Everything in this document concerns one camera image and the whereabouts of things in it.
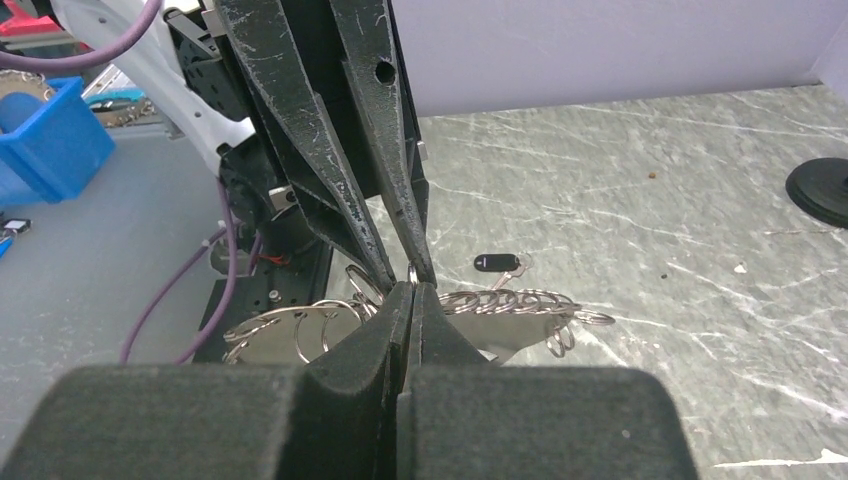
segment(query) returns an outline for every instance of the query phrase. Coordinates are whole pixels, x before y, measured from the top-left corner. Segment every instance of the gray marble table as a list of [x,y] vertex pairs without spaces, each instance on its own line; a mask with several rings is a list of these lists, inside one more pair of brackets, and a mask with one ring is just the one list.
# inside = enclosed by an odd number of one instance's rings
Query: gray marble table
[[[619,322],[578,327],[561,360],[540,344],[510,364],[656,375],[703,478],[846,478],[848,236],[783,191],[800,162],[848,156],[846,118],[825,87],[802,87],[422,119],[440,291],[493,283],[472,268],[479,253],[529,252],[512,285]],[[215,229],[203,169],[185,142],[127,138],[80,200],[20,212],[39,229],[0,263],[3,453],[57,375],[117,359],[156,286]],[[343,265],[331,297],[350,293]],[[205,267],[178,287],[138,361],[189,342],[214,278]]]

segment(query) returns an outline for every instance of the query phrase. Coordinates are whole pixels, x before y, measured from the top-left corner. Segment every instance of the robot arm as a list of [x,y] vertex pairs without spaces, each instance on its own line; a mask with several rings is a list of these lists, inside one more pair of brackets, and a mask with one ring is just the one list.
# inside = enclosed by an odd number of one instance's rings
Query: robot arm
[[[125,32],[139,16],[144,2],[52,0],[52,5],[66,30],[97,49],[110,45]],[[239,145],[254,134],[249,118],[230,120],[186,87],[168,26],[161,14],[141,40],[115,59],[114,64],[185,133],[215,175],[218,175],[221,161],[219,147]]]

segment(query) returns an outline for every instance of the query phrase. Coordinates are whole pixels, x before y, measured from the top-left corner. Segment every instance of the black key fob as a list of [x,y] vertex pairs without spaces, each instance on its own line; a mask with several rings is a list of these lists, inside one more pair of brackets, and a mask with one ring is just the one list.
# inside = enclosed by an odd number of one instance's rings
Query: black key fob
[[519,266],[518,256],[511,253],[484,253],[474,259],[474,268],[479,272],[512,272]]

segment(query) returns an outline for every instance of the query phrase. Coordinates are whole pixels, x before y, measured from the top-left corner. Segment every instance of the silver ring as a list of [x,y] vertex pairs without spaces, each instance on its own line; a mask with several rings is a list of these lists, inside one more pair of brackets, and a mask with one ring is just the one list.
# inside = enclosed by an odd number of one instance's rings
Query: silver ring
[[306,355],[303,354],[303,350],[300,348],[300,337],[298,335],[298,330],[300,330],[300,322],[303,321],[304,318],[308,316],[306,312],[297,312],[294,314],[295,318],[297,318],[297,323],[294,324],[294,349],[297,350],[297,356],[303,360],[303,363],[309,363],[309,359],[306,358]]
[[[454,303],[466,300],[460,306],[454,306]],[[477,296],[474,292],[451,292],[444,293],[439,295],[439,303],[442,304],[442,308],[446,314],[456,315],[458,313],[472,312],[477,309],[477,306],[480,305],[480,297]]]
[[[492,310],[492,313],[504,313],[512,310],[518,304],[518,294],[513,292],[512,290],[505,290],[503,288],[499,290],[495,290],[495,294],[497,295],[496,300],[498,306]],[[507,298],[506,303],[500,305],[501,296],[505,296]]]
[[[374,305],[374,303],[371,300],[369,300],[368,297],[360,294],[359,292],[356,292],[356,293],[353,294],[353,300],[355,302],[357,302],[357,305],[362,307],[362,312],[365,314],[366,320],[370,320],[371,317],[376,315],[377,312],[379,311],[379,308],[377,307],[377,305]],[[356,308],[356,306],[353,303],[351,303],[351,306],[354,307],[354,309]]]
[[[568,331],[568,344],[562,341],[563,329]],[[554,341],[556,341],[556,345],[559,347],[559,349],[554,348],[554,345],[551,343],[551,337],[553,337]],[[553,331],[550,332],[548,338],[545,339],[545,346],[548,347],[548,350],[556,358],[565,357],[566,352],[574,349],[575,344],[576,340],[574,338],[574,332],[571,330],[571,327],[567,323],[563,326],[554,327]]]
[[[481,290],[479,292],[474,292],[477,295],[477,298],[480,300],[477,308],[474,309],[474,313],[477,315],[486,315],[488,313],[492,313],[498,308],[498,301],[500,300],[500,296],[495,293],[494,290]],[[490,300],[487,300],[483,303],[483,299],[488,297]]]
[[[513,313],[537,313],[539,308],[542,306],[542,299],[534,294],[527,292],[516,292],[518,294],[518,304],[524,305],[523,307],[516,308]],[[527,300],[535,300],[535,303],[528,303]]]
[[596,325],[607,327],[615,325],[615,318],[606,313],[596,312],[594,310],[578,310],[574,313],[574,318],[580,320],[586,325]]
[[242,322],[242,323],[236,325],[233,329],[228,330],[227,332],[224,332],[224,341],[227,342],[227,343],[235,343],[235,342],[239,342],[241,340],[250,338],[250,337],[256,335],[257,333],[259,333],[263,328],[267,328],[267,327],[270,327],[271,325],[276,325],[277,323],[279,323],[280,317],[271,318],[268,321],[260,323],[258,326],[253,327],[246,332],[237,333],[238,329],[240,327],[242,327],[245,323],[254,322],[254,321],[262,321],[262,320],[264,320],[264,319],[251,318],[250,320],[247,320],[246,322]]
[[409,277],[409,283],[411,283],[413,287],[418,285],[418,271],[415,270],[415,265],[411,263],[409,264],[407,276]]
[[534,288],[526,288],[526,289],[523,289],[523,290],[519,290],[518,292],[519,293],[531,293],[533,295],[536,295],[536,296],[540,297],[539,298],[540,303],[541,303],[541,297],[547,297],[547,298],[550,298],[551,300],[554,301],[554,304],[555,304],[554,307],[552,307],[552,308],[541,308],[541,305],[540,305],[540,309],[537,310],[535,313],[550,313],[550,314],[554,314],[554,315],[562,315],[562,314],[572,315],[572,314],[574,314],[574,312],[576,310],[580,309],[580,305],[574,303],[574,300],[569,298],[567,295],[563,295],[561,293],[551,292],[549,290],[538,290],[538,289],[534,289]]
[[[365,321],[362,317],[359,316],[356,309],[353,308],[353,305],[342,301],[342,300],[319,300],[311,305],[311,307],[322,307],[322,306],[331,306],[331,307],[345,307],[350,310],[353,315],[359,320],[359,324],[363,325]],[[300,348],[300,337],[298,336],[297,331],[300,329],[300,322],[303,321],[303,317],[297,320],[297,324],[294,327],[294,338],[295,338],[295,350],[297,350],[297,355],[306,363],[309,363],[309,360],[306,359],[306,356],[303,355],[303,351]],[[324,348],[324,352],[330,351],[330,346],[327,342],[327,325],[330,323],[330,317],[328,315],[324,315],[324,324],[321,325],[321,346]]]
[[383,300],[385,299],[385,297],[383,297],[383,293],[380,292],[380,289],[377,288],[377,285],[374,285],[374,282],[372,282],[371,279],[368,278],[368,274],[365,273],[365,270],[359,268],[359,265],[348,265],[347,267],[345,267],[345,274],[347,274],[347,279],[350,284],[353,285],[353,289],[356,290],[356,293],[367,298],[369,301],[371,301],[371,303],[377,303],[371,300],[371,297],[369,297],[365,294],[365,292],[362,291],[362,288],[359,286],[358,283],[356,283],[356,280],[353,278],[354,275],[356,275],[360,278],[360,280],[365,282],[365,284],[368,285],[368,288],[370,288],[374,292],[374,294],[377,295],[377,300],[380,301],[379,304],[383,304]]
[[238,357],[239,355],[241,355],[242,350],[247,348],[248,345],[250,344],[247,343],[247,339],[242,340],[241,342],[239,342],[238,345],[233,347],[232,350],[225,353],[224,358],[222,358],[221,361],[228,365],[235,365],[236,363],[238,363]]

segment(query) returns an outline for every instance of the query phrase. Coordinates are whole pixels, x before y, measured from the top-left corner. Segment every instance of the black mount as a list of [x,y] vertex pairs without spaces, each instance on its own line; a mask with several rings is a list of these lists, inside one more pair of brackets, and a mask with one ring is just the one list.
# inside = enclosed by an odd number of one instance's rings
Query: black mount
[[786,179],[786,193],[811,217],[848,228],[848,160],[817,158],[802,163]]
[[435,283],[421,135],[391,3],[221,0],[216,8],[224,61],[309,228],[388,292],[394,271],[365,204],[380,195],[418,277]]

